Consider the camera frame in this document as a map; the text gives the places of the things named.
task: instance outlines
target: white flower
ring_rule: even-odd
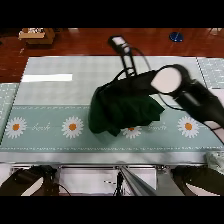
[[[75,138],[76,136],[79,136],[80,134],[82,134],[82,130],[83,130],[83,122],[81,119],[79,119],[78,117],[69,117],[68,119],[66,119],[65,122],[63,122],[62,125],[62,131],[64,132],[63,135],[66,135],[66,138],[70,137],[71,138]]]
[[[142,128],[137,126],[135,128],[125,128],[122,129],[121,131],[123,131],[123,135],[126,135],[126,138],[135,138],[136,136],[139,136],[141,134]]]
[[[194,138],[197,136],[198,132],[198,124],[197,122],[190,117],[183,117],[178,121],[177,127],[179,131],[182,131],[182,135],[185,137]]]
[[[15,117],[8,122],[6,126],[6,135],[8,138],[17,138],[18,136],[23,134],[23,131],[26,130],[26,121],[22,117]]]

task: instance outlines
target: cardboard box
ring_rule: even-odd
[[[25,39],[28,44],[52,44],[55,33],[52,28],[44,28],[43,33],[28,33],[28,28],[22,29],[20,39]]]

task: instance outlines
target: reddish brown floor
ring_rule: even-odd
[[[65,55],[116,55],[108,46],[110,35],[122,34],[145,55],[224,57],[224,33],[210,28],[79,28],[58,33],[52,45],[27,46],[18,36],[2,37],[0,41],[0,83],[19,82],[28,57]],[[169,39],[180,31],[184,41]]]

